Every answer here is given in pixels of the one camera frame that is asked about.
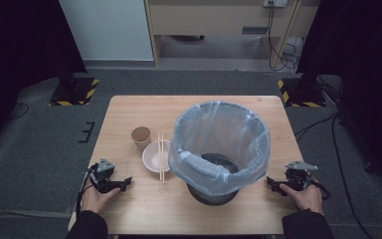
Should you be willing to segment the person's right hand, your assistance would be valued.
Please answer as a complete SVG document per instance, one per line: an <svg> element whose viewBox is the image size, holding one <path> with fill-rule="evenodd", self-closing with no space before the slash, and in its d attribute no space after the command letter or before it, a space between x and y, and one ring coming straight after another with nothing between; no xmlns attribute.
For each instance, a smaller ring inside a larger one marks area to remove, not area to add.
<svg viewBox="0 0 382 239"><path fill-rule="evenodd" d="M310 209L315 213L323 213L321 191L317 186L310 185L303 191L296 191L281 184L280 189L294 200L300 210Z"/></svg>

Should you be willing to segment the wall power outlet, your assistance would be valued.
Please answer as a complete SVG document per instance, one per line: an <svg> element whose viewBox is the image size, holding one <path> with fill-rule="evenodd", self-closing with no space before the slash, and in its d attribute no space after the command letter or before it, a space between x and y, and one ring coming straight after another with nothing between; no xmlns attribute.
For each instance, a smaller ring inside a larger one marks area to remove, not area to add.
<svg viewBox="0 0 382 239"><path fill-rule="evenodd" d="M287 5L287 0L264 0L264 7L284 8Z"/></svg>

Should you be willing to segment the black stand base striped tape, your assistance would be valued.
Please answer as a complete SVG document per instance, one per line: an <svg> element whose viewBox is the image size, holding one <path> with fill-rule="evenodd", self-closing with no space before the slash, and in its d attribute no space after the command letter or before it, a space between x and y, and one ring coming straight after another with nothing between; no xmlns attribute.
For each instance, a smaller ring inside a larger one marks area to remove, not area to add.
<svg viewBox="0 0 382 239"><path fill-rule="evenodd" d="M59 83L50 98L49 105L87 105L94 95L98 83L99 80L95 78L75 78L74 86L70 89Z"/></svg>
<svg viewBox="0 0 382 239"><path fill-rule="evenodd" d="M325 98L317 87L317 83L307 83L298 78L285 78L278 80L278 86L286 107L325 106Z"/></svg>

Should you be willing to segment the wooden chopstick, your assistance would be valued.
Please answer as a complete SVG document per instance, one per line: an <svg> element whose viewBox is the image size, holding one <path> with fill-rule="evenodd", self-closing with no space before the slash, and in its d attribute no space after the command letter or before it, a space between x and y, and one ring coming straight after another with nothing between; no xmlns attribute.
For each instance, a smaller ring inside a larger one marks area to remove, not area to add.
<svg viewBox="0 0 382 239"><path fill-rule="evenodd" d="M165 166L164 166L164 134L160 135L160 178L165 183Z"/></svg>
<svg viewBox="0 0 382 239"><path fill-rule="evenodd" d="M160 132L157 134L157 145L158 145L158 165L159 165L159 180L160 178Z"/></svg>

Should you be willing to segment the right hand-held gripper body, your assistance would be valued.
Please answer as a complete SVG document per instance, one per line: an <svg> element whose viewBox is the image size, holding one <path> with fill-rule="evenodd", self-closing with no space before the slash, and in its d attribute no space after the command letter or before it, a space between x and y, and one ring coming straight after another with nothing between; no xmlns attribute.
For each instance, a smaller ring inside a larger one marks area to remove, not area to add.
<svg viewBox="0 0 382 239"><path fill-rule="evenodd" d="M310 171L318 170L316 165L311 165L301 160L285 164L287 185L296 191L303 191L313 182Z"/></svg>

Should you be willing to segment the white disposable bowl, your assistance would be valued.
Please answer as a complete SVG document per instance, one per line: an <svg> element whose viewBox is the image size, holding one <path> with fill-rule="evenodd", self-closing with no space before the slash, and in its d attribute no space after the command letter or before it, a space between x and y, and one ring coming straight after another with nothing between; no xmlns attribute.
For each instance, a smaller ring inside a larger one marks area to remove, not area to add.
<svg viewBox="0 0 382 239"><path fill-rule="evenodd" d="M163 163L164 163L164 170L169 171L170 167L168 164L168 154L170 149L170 141L165 140L163 142ZM159 159L159 151L161 148L158 145L158 142L152 142L149 144L145 150L142 153L142 162L144 166L152 171L152 172L159 172L160 169L160 159Z"/></svg>

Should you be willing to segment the black trash bin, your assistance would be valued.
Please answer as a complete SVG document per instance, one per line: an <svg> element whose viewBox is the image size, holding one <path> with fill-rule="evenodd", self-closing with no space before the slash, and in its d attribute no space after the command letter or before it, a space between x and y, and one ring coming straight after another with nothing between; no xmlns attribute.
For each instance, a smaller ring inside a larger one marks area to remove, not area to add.
<svg viewBox="0 0 382 239"><path fill-rule="evenodd" d="M202 155L202 158L215 164L215 165L221 165L224 168L228 169L231 173L235 173L239 171L238 166L229 160L229 158L223 154L220 153L205 153ZM209 206L220 206L224 205L231 200L233 200L236 195L238 194L238 191L234 191L229 194L225 195L218 195L218 196L212 196L208 194L204 194L197 189L195 189L190 184L187 185L189 192L191 195L199 202L209 205Z"/></svg>

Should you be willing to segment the bin with plastic liner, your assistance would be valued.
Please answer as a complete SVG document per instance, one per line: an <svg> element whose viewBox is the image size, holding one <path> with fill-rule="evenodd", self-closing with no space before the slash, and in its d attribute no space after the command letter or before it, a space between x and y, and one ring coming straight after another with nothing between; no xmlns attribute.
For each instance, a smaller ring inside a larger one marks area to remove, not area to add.
<svg viewBox="0 0 382 239"><path fill-rule="evenodd" d="M265 176L270 154L270 130L257 114L214 101L195 105L177 119L168 165L197 191L220 196Z"/></svg>

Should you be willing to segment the brown paper cup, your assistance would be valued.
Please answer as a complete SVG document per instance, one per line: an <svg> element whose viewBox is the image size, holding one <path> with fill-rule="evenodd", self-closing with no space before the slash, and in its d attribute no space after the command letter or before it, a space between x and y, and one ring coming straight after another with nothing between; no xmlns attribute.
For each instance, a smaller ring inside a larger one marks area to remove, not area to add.
<svg viewBox="0 0 382 239"><path fill-rule="evenodd" d="M131 132L131 138L139 151L144 151L151 143L151 131L148 127L139 126Z"/></svg>

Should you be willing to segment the person's left hand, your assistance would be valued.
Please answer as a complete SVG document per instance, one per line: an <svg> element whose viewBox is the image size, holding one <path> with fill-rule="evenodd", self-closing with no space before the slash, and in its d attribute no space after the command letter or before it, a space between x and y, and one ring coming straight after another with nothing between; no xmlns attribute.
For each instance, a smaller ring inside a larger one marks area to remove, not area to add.
<svg viewBox="0 0 382 239"><path fill-rule="evenodd" d="M120 192L115 188L108 193L100 193L94 186L88 186L81 200L81 210L100 214L106 205Z"/></svg>

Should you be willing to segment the dark curtain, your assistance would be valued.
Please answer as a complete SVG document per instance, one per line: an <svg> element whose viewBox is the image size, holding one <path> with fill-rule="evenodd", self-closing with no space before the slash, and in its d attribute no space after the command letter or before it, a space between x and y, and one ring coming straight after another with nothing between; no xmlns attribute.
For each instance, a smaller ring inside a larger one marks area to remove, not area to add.
<svg viewBox="0 0 382 239"><path fill-rule="evenodd" d="M338 108L382 172L382 0L320 0L297 70L304 87L319 75L342 80Z"/></svg>
<svg viewBox="0 0 382 239"><path fill-rule="evenodd" d="M60 0L0 0L0 127L21 90L49 78L70 89L85 70Z"/></svg>

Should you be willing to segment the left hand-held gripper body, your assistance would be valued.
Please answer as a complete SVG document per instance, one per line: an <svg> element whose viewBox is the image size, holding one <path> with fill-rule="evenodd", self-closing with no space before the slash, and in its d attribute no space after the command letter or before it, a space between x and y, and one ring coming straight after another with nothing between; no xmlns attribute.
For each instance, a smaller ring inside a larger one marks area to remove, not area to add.
<svg viewBox="0 0 382 239"><path fill-rule="evenodd" d="M105 158L92 166L91 182L99 193L105 194L116 188L121 188L118 182L110 180L114 169L115 164Z"/></svg>

